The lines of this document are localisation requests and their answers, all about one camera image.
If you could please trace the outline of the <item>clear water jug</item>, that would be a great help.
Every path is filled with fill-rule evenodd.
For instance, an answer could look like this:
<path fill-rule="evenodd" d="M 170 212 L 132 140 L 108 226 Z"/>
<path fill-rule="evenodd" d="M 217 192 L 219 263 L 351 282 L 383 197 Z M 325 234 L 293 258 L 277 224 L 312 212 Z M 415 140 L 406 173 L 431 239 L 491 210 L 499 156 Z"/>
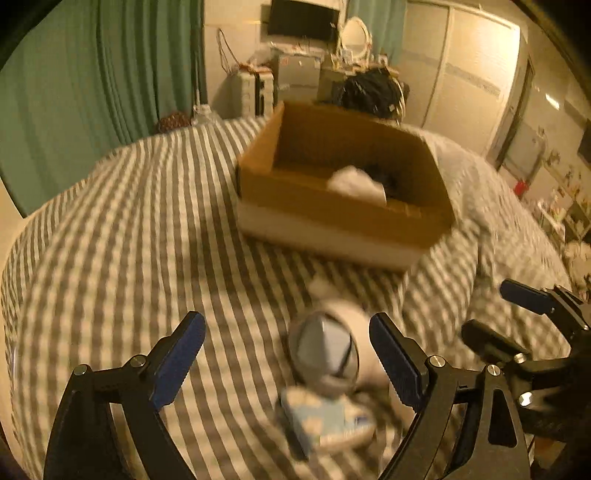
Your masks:
<path fill-rule="evenodd" d="M 199 104 L 192 107 L 191 124 L 194 126 L 211 123 L 219 123 L 219 116 L 208 104 Z"/>

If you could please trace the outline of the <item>red fire extinguisher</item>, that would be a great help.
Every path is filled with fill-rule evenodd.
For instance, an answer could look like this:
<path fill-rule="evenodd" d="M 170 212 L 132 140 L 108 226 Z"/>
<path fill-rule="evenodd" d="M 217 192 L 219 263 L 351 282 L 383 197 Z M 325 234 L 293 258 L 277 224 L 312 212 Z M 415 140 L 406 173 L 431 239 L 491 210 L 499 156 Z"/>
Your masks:
<path fill-rule="evenodd" d="M 526 181 L 520 180 L 516 183 L 513 191 L 519 199 L 522 199 L 525 193 L 528 191 L 528 189 L 529 184 Z"/>

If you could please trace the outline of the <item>narrow green curtain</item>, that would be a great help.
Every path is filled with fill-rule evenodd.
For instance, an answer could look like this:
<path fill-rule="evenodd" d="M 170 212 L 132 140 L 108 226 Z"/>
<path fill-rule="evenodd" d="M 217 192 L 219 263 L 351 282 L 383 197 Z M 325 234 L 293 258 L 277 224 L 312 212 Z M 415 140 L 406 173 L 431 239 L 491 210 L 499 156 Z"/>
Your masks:
<path fill-rule="evenodd" d="M 386 54 L 394 66 L 402 53 L 406 10 L 406 0 L 349 0 L 346 18 L 361 18 L 372 34 L 373 53 Z"/>

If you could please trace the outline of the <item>black wall television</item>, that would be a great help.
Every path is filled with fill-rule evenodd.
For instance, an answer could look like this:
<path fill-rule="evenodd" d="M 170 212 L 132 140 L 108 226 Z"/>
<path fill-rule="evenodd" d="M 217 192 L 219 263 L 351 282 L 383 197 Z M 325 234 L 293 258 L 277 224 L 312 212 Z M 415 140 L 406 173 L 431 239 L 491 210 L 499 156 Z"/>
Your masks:
<path fill-rule="evenodd" d="M 267 34 L 331 42 L 339 24 L 339 10 L 303 1 L 270 5 Z"/>

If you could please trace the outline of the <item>brown patterned bag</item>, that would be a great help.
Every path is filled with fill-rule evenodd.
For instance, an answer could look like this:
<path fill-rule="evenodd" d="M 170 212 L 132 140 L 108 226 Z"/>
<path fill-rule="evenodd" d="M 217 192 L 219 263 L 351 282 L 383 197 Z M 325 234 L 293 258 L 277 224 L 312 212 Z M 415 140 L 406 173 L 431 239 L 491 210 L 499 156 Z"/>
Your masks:
<path fill-rule="evenodd" d="M 185 112 L 176 111 L 160 118 L 155 124 L 155 132 L 157 134 L 165 134 L 176 129 L 186 128 L 190 125 L 190 117 Z"/>

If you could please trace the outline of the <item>grey white checkered bedspread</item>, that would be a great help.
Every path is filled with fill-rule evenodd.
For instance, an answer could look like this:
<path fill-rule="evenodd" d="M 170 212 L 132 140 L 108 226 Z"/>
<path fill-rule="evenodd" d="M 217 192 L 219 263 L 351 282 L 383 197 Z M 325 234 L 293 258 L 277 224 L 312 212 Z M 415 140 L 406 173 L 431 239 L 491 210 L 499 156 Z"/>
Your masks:
<path fill-rule="evenodd" d="M 459 368 L 477 319 L 532 351 L 538 315 L 504 301 L 512 278 L 567 285 L 545 233 L 502 177 L 457 143 L 426 133 L 456 224 L 407 273 L 335 262 L 249 240 L 236 225 L 235 164 L 262 123 L 181 129 L 115 149 L 24 228 L 1 282 L 12 428 L 21 464 L 43 475 L 50 430 L 73 368 L 108 369 L 149 351 L 189 311 L 204 315 L 197 361 L 163 420 L 199 479 L 374 479 L 402 440 L 386 395 L 365 394 L 368 447 L 297 460 L 277 422 L 294 382 L 287 326 L 317 276 L 384 311 L 422 348 Z"/>

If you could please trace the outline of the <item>black clothes pile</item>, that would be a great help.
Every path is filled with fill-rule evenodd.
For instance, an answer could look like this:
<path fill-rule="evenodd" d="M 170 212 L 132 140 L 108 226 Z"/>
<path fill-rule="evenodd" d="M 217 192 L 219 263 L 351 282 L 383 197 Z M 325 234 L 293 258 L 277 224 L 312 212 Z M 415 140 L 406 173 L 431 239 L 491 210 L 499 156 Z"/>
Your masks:
<path fill-rule="evenodd" d="M 409 94 L 410 87 L 388 68 L 370 68 L 346 79 L 339 105 L 401 123 L 406 117 Z"/>

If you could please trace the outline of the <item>white oval vanity mirror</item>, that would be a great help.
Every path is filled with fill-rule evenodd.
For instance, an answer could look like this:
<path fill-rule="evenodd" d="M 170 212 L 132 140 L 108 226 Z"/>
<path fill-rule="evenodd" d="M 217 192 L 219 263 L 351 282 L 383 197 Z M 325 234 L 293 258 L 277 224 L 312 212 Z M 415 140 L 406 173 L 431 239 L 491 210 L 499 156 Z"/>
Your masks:
<path fill-rule="evenodd" d="M 346 20 L 339 30 L 339 51 L 346 63 L 361 64 L 367 62 L 372 48 L 372 35 L 360 17 L 353 16 Z"/>

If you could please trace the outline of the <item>silver mini fridge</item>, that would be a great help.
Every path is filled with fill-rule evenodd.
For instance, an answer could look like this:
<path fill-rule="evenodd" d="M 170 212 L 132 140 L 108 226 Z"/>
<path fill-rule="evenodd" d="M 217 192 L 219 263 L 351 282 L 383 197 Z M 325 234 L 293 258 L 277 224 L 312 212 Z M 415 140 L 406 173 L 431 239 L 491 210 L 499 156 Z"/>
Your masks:
<path fill-rule="evenodd" d="M 274 101 L 314 102 L 318 97 L 321 59 L 277 51 L 271 60 Z"/>

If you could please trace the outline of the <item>blue tissue pack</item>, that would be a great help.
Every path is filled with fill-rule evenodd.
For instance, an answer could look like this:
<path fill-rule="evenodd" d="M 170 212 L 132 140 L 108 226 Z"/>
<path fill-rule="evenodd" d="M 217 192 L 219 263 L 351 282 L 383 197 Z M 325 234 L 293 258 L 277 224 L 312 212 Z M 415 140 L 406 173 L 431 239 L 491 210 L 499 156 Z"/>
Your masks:
<path fill-rule="evenodd" d="M 290 386 L 280 392 L 279 406 L 287 432 L 305 459 L 359 448 L 377 429 L 372 411 L 346 395 L 328 398 Z"/>

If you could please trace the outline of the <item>white louvered wardrobe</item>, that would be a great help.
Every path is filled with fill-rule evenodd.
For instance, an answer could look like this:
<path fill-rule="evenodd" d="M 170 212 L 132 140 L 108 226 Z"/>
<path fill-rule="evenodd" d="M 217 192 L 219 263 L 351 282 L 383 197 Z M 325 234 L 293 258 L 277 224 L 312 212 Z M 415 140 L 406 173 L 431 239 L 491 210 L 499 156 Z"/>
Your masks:
<path fill-rule="evenodd" d="M 451 1 L 407 3 L 400 79 L 404 122 L 481 156 L 493 147 L 515 84 L 520 27 Z"/>

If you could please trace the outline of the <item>white knit glove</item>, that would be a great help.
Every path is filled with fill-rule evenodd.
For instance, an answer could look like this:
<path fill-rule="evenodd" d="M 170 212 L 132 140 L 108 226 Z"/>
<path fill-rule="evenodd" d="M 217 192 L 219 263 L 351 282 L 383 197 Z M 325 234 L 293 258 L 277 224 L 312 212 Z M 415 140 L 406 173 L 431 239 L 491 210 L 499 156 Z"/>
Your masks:
<path fill-rule="evenodd" d="M 347 166 L 335 171 L 327 181 L 327 190 L 373 204 L 387 204 L 384 185 L 355 166 Z"/>

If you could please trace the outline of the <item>white tape roll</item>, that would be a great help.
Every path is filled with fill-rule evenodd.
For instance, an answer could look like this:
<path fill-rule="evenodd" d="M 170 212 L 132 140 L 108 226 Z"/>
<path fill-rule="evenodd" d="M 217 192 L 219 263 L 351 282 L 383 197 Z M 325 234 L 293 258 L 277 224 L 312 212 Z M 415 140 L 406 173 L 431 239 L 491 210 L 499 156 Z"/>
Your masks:
<path fill-rule="evenodd" d="M 339 397 L 385 390 L 390 380 L 372 346 L 370 316 L 348 299 L 315 301 L 288 329 L 291 364 L 315 393 Z"/>

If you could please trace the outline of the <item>white suitcase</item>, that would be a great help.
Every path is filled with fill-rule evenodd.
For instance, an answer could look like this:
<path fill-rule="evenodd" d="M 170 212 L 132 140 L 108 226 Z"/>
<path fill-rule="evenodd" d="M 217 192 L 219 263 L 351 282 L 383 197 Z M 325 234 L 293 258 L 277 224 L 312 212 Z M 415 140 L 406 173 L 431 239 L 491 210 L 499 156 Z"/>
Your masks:
<path fill-rule="evenodd" d="M 231 76 L 232 112 L 235 117 L 273 114 L 273 72 L 239 70 Z"/>

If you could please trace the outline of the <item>large green curtain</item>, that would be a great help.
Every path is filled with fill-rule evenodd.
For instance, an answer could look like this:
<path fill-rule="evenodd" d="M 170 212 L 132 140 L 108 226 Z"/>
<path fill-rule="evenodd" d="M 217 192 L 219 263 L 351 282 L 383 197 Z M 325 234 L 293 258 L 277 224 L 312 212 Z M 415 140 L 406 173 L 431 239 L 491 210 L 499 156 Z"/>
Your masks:
<path fill-rule="evenodd" d="M 1 178 L 28 215 L 207 98 L 204 3 L 45 1 L 1 62 Z"/>

